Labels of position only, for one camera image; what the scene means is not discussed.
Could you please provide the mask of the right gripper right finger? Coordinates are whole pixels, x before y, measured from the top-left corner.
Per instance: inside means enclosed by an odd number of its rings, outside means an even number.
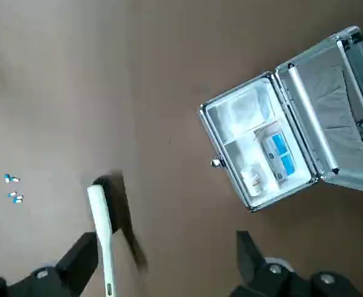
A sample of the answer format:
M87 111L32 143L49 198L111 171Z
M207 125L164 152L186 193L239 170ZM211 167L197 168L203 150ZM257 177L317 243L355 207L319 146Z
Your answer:
M231 296L362 296L339 273L320 271L302 278L285 260L264 257L248 231L236 231L236 249L242 284Z

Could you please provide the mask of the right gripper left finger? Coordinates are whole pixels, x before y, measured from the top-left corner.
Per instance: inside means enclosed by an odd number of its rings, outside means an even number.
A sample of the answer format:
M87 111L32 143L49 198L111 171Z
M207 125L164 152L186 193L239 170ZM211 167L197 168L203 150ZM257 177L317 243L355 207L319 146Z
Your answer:
M85 232L55 266L40 267L12 285L0 277L0 296L80 296L97 266L96 233Z

